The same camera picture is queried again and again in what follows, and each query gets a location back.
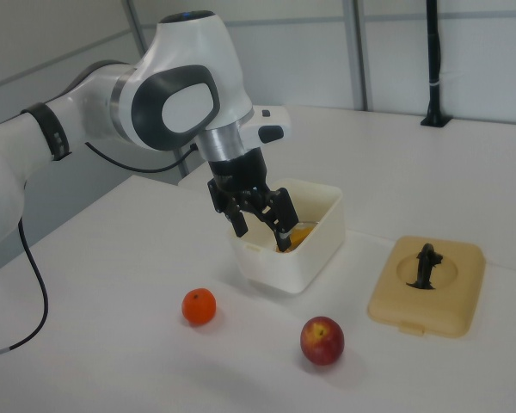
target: black figurine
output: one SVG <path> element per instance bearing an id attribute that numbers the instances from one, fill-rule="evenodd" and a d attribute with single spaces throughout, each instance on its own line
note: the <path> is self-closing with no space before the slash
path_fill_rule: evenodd
<path id="1" fill-rule="evenodd" d="M 434 287 L 430 284 L 432 268 L 441 264 L 441 260 L 443 260 L 444 257 L 436 253 L 430 243 L 425 243 L 417 258 L 419 259 L 419 269 L 417 271 L 416 281 L 413 284 L 407 283 L 407 285 L 413 288 L 419 288 L 420 290 L 433 290 Z"/>

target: black pole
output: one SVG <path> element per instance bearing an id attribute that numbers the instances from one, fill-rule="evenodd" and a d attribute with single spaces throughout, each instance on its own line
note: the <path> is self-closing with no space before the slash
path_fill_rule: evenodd
<path id="1" fill-rule="evenodd" d="M 428 71 L 430 74 L 430 103 L 423 126 L 443 127 L 451 116 L 441 114 L 439 105 L 439 69 L 441 67 L 441 46 L 438 33 L 438 0 L 427 0 L 428 25 Z"/>

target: tangerine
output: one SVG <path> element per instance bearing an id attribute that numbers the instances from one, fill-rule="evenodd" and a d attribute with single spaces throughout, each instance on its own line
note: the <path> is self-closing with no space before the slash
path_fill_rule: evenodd
<path id="1" fill-rule="evenodd" d="M 186 294 L 181 313 L 191 324 L 206 324 L 216 314 L 216 299 L 206 288 L 197 288 Z"/>

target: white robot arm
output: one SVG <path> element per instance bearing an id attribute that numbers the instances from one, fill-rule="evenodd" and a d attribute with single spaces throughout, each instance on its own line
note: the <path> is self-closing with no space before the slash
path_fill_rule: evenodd
<path id="1" fill-rule="evenodd" d="M 195 139 L 212 170 L 216 211 L 239 237 L 248 230 L 242 211 L 253 213 L 286 250 L 298 216 L 286 190 L 267 187 L 260 146 L 289 132 L 284 108 L 253 107 L 217 15 L 171 15 L 136 65 L 107 62 L 61 96 L 0 124 L 0 241 L 22 215 L 24 182 L 84 141 L 115 137 L 171 151 Z"/>

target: orange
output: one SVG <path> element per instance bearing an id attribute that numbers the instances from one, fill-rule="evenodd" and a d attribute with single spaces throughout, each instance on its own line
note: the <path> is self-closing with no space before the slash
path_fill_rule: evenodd
<path id="1" fill-rule="evenodd" d="M 313 230 L 313 226 L 309 226 L 307 228 L 294 228 L 291 234 L 291 246 L 285 252 L 294 251 L 305 239 L 308 235 L 310 235 L 311 230 Z"/>
<path id="2" fill-rule="evenodd" d="M 197 288 L 186 294 L 181 313 L 191 324 L 206 324 L 216 314 L 216 299 L 206 288 Z"/>

